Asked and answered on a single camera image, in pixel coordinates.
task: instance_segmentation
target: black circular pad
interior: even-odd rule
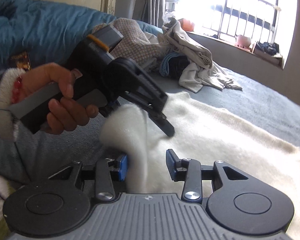
[[[271,201],[258,193],[245,193],[234,199],[234,205],[247,214],[262,214],[271,208]]]
[[[70,181],[44,180],[10,195],[2,211],[11,231],[43,238],[67,233],[84,222],[90,200]]]
[[[60,196],[51,193],[34,195],[26,201],[27,209],[38,215],[48,215],[58,211],[63,205]]]
[[[294,214],[290,198],[258,179],[230,180],[207,201],[208,215],[241,235],[265,236],[286,231]]]

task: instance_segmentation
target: orange object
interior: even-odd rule
[[[88,34],[87,38],[93,40],[94,43],[96,43],[104,51],[109,52],[109,47],[106,44],[104,44],[101,40],[99,40],[96,36],[93,36],[92,34]]]
[[[181,24],[181,28],[186,32],[193,32],[194,30],[194,23],[190,22],[189,20],[182,18],[178,20]]]

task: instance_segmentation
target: pile of clothes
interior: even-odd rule
[[[124,36],[111,52],[115,58],[132,58],[147,71],[159,70],[164,77],[178,79],[179,85],[194,93],[204,85],[220,90],[242,90],[242,87],[212,60],[211,52],[191,39],[175,18],[171,18],[169,23],[162,26],[163,33],[159,33],[157,37],[142,32],[134,20],[119,18],[111,24]],[[104,25],[97,25],[94,31]]]

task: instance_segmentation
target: metal screw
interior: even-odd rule
[[[187,199],[198,199],[200,197],[200,194],[195,191],[188,191],[185,193],[185,198]]]
[[[103,201],[108,201],[113,198],[113,195],[110,192],[100,192],[98,194],[98,199]]]

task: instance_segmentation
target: handheld tool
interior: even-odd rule
[[[122,34],[113,26],[89,34],[72,52],[65,67],[78,69],[82,76],[74,83],[73,99],[84,107],[94,104],[107,117],[120,105],[118,97],[138,105],[148,112],[149,118],[168,136],[174,128],[162,110],[167,94],[132,59],[116,58],[109,53],[121,40]],[[32,133],[40,130],[50,112],[48,102],[60,100],[62,93],[52,82],[9,110]]]

